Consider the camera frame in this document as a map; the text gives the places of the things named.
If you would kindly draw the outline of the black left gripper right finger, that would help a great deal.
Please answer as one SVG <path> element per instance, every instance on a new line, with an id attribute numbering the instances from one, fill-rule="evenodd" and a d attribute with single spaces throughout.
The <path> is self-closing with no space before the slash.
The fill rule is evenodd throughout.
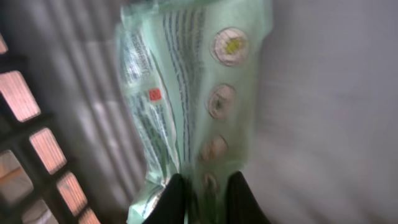
<path id="1" fill-rule="evenodd" d="M 240 171 L 228 179 L 226 222 L 227 224 L 271 224 Z"/>

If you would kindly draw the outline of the light green wipes packet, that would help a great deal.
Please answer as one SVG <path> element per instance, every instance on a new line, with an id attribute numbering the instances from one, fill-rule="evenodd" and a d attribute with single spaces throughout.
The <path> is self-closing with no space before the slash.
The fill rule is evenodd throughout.
<path id="1" fill-rule="evenodd" d="M 228 179 L 251 149 L 261 48 L 272 28 L 266 0 L 121 7 L 119 86 L 147 163 L 128 223 L 145 221 L 175 174 L 185 182 L 184 223 L 226 223 Z"/>

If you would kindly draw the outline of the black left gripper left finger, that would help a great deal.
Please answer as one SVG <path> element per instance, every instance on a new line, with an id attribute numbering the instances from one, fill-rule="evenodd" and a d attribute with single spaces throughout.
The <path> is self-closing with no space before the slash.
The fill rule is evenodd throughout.
<path id="1" fill-rule="evenodd" d="M 183 224 L 185 204 L 185 182 L 180 174 L 175 174 L 143 224 Z"/>

